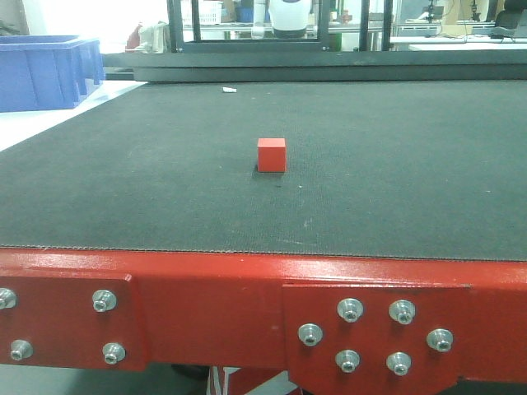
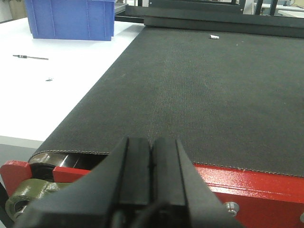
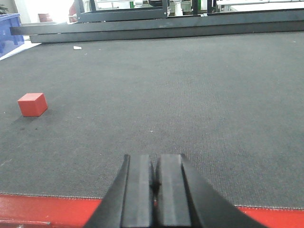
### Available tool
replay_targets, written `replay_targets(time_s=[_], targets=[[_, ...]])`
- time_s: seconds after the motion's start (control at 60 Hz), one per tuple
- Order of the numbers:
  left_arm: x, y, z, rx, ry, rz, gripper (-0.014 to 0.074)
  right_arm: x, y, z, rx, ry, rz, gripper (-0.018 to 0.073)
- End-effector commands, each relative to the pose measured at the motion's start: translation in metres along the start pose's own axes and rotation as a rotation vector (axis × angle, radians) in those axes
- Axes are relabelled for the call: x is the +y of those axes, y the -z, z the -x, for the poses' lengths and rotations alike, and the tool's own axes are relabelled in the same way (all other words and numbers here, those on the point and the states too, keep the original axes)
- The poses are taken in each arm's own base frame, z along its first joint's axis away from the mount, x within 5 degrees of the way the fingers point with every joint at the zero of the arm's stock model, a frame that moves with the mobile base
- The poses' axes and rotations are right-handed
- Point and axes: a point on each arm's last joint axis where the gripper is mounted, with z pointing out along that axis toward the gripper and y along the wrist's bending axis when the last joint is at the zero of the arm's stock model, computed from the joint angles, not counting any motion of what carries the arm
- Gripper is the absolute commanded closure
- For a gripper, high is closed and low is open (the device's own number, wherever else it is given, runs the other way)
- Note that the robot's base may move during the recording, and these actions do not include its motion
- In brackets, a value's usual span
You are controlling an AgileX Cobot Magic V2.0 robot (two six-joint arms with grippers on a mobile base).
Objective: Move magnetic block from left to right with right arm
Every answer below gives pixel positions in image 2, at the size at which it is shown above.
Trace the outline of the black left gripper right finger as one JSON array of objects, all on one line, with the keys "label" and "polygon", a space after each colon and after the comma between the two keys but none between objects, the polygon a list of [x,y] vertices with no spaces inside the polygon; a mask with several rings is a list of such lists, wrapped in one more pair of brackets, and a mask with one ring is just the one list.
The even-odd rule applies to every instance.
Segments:
[{"label": "black left gripper right finger", "polygon": [[242,227],[198,174],[181,142],[157,139],[152,158],[153,202],[143,211],[142,227]]}]

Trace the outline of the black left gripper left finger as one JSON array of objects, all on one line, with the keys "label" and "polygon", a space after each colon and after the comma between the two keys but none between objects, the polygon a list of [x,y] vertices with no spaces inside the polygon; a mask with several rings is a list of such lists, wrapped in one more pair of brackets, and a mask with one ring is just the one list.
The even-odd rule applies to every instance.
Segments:
[{"label": "black left gripper left finger", "polygon": [[151,225],[150,145],[124,138],[84,177],[36,200],[17,228],[148,228]]}]

